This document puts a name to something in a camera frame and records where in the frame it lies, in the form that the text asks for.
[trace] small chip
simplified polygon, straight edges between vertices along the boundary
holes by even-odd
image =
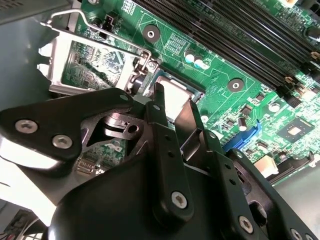
[[[251,149],[248,149],[247,151],[245,151],[245,153],[246,153],[247,155],[251,155],[251,154],[253,154],[254,152],[253,152]]]
[[[229,121],[227,121],[227,122],[226,122],[226,124],[228,124],[228,125],[231,127],[231,126],[233,126],[233,125],[235,124],[235,122],[234,122],[234,121],[229,120]]]
[[[256,96],[256,99],[259,100],[259,101],[262,101],[263,99],[265,99],[265,95],[262,94],[262,93],[259,93],[259,95]]]
[[[250,113],[252,112],[252,107],[249,105],[245,105],[244,108],[242,108],[242,110],[240,111],[242,114],[244,115],[250,115]]]
[[[278,131],[277,135],[290,143],[295,143],[304,135],[310,133],[313,129],[315,129],[314,126],[312,126],[302,118],[297,117],[293,119],[289,124],[284,126],[280,131]]]
[[[314,92],[315,94],[318,94],[318,93],[320,92],[320,89],[315,86],[315,87],[312,89],[312,92]]]

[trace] mounting hole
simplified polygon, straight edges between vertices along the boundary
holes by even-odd
[[[236,182],[233,179],[229,179],[229,181],[232,185],[236,185]]]
[[[133,134],[139,130],[139,127],[137,125],[132,125],[128,128],[128,133]]]
[[[169,157],[171,157],[171,158],[174,158],[174,157],[175,157],[175,155],[174,155],[171,151],[168,151],[168,155],[169,155]]]
[[[147,36],[148,36],[148,38],[153,39],[155,37],[155,32],[154,31],[148,31]]]
[[[128,98],[126,95],[120,95],[120,98],[123,99],[123,100],[125,100],[125,101],[128,101],[128,100],[129,100],[129,98]]]

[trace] capacitor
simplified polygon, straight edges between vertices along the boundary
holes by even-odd
[[[202,56],[195,56],[194,57],[194,66],[197,69],[202,69],[203,65],[204,65],[204,62],[203,62]]]
[[[238,125],[239,125],[239,130],[241,132],[244,132],[247,130],[247,123],[246,123],[246,119],[244,117],[239,117],[238,118]]]
[[[320,28],[316,26],[310,26],[305,30],[304,33],[308,38],[320,42]]]
[[[269,105],[269,111],[273,113],[277,113],[280,111],[280,104],[279,103],[272,103]]]
[[[191,49],[184,52],[184,60],[186,63],[191,64],[195,61],[195,52]]]

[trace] metal screw head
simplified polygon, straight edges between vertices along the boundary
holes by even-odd
[[[158,105],[153,105],[153,107],[154,107],[155,109],[157,109],[158,111],[160,110],[160,107],[159,107]]]
[[[216,135],[213,132],[209,132],[210,137],[212,137],[213,139],[216,138]]]
[[[251,222],[245,216],[239,217],[240,226],[245,230],[248,234],[252,234],[254,232],[254,227],[252,226]]]
[[[125,101],[128,101],[128,100],[129,100],[129,98],[128,98],[126,95],[120,95],[120,98],[123,99],[123,100],[125,100]]]
[[[306,240],[314,240],[309,234],[306,234],[305,237],[306,237]]]
[[[179,191],[174,191],[171,194],[171,200],[174,205],[176,205],[180,209],[185,209],[187,207],[187,199],[186,197]]]
[[[157,64],[154,61],[149,61],[147,64],[147,67],[149,70],[155,70],[157,67]]]
[[[23,134],[33,134],[38,130],[38,124],[32,120],[19,120],[15,123],[15,129]]]
[[[296,240],[303,240],[300,233],[298,233],[294,228],[291,228],[291,233]]]
[[[235,152],[235,154],[236,154],[239,158],[241,158],[241,159],[243,158],[243,156],[242,156],[242,153],[241,153],[241,152],[236,151],[236,152]]]
[[[72,139],[66,135],[57,135],[52,139],[52,144],[58,149],[69,149],[73,142]]]
[[[99,3],[99,0],[88,0],[88,2],[92,5],[96,5]]]

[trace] electronic component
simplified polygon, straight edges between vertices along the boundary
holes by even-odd
[[[204,65],[204,62],[203,62],[203,58],[202,56],[195,56],[194,57],[194,66],[197,68],[197,69],[202,69],[203,68],[203,65]]]
[[[293,8],[294,5],[298,2],[298,0],[278,0],[283,6],[286,8]]]
[[[184,52],[184,60],[186,63],[191,64],[195,61],[195,51],[189,49]]]
[[[232,121],[232,120],[228,120],[228,121],[226,122],[226,124],[227,124],[228,126],[232,127],[232,126],[235,124],[235,122]]]
[[[259,100],[259,101],[262,101],[263,99],[265,99],[265,97],[266,96],[263,93],[260,92],[259,95],[256,96],[256,99]]]
[[[306,134],[310,133],[315,127],[300,117],[295,118],[284,126],[277,135],[290,143],[295,143]]]
[[[258,147],[258,149],[262,150],[264,153],[268,152],[268,145],[266,143],[258,141],[256,143],[256,146]]]
[[[265,177],[269,177],[272,174],[278,174],[279,170],[277,168],[277,165],[275,163],[275,160],[265,155],[263,158],[261,158],[259,161],[257,161],[254,166],[259,170],[259,172]]]
[[[248,131],[239,132],[237,135],[235,135],[229,142],[227,142],[223,146],[223,150],[227,152],[230,149],[242,149],[250,142],[250,140],[252,140],[253,137],[257,136],[261,132],[261,130],[262,130],[262,125],[257,120],[256,126],[253,126]]]
[[[318,94],[320,92],[320,89],[317,86],[312,87],[312,92],[314,92],[315,94]]]
[[[109,16],[109,15],[106,15],[105,19],[104,19],[104,22],[102,24],[102,29],[106,30],[108,32],[111,32],[112,29],[114,28],[113,22],[114,22],[114,18]],[[105,33],[103,33],[103,32],[100,32],[99,36],[101,38],[103,38],[103,39],[107,39],[107,35]]]
[[[272,103],[269,105],[268,107],[269,111],[272,112],[272,113],[277,113],[280,111],[280,104],[279,103]]]
[[[249,105],[245,105],[241,111],[240,111],[243,115],[249,116],[250,113],[252,112],[252,107]]]
[[[248,127],[247,127],[246,119],[244,117],[238,118],[238,126],[239,126],[240,132],[244,132],[247,130]]]
[[[147,25],[142,31],[143,38],[149,43],[154,44],[160,39],[160,30],[156,25]]]
[[[253,152],[251,149],[247,149],[247,150],[245,151],[245,153],[246,153],[247,155],[251,155],[251,154],[253,154],[254,152]]]
[[[231,81],[229,81],[227,84],[228,90],[232,93],[238,93],[242,89],[244,89],[244,87],[245,87],[245,83],[240,78],[234,78]]]
[[[312,40],[314,40],[314,41],[317,41],[317,42],[320,41],[320,28],[318,28],[318,27],[316,27],[316,26],[310,26],[310,27],[308,27],[308,28],[305,30],[304,34],[305,34],[308,38],[310,38],[310,39],[312,39]]]
[[[80,158],[76,163],[76,172],[85,177],[91,175],[95,169],[96,161],[88,157]]]
[[[201,121],[206,124],[209,121],[209,117],[207,115],[202,115],[201,116]]]

